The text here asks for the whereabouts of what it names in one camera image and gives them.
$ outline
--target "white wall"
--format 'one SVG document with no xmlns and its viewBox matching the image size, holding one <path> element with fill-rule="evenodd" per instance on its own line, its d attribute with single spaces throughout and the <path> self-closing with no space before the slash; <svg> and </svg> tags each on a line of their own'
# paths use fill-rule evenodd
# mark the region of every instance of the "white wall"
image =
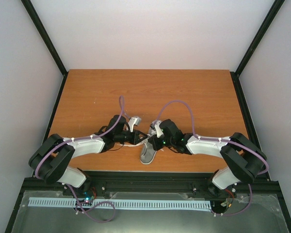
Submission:
<svg viewBox="0 0 291 233">
<path fill-rule="evenodd" d="M 21 2 L 0 0 L 0 233 L 42 142 L 62 76 Z"/>
<path fill-rule="evenodd" d="M 33 0 L 72 68 L 235 71 L 274 0 Z"/>
<path fill-rule="evenodd" d="M 283 4 L 241 83 L 270 175 L 279 180 L 291 215 L 291 0 Z"/>
</svg>

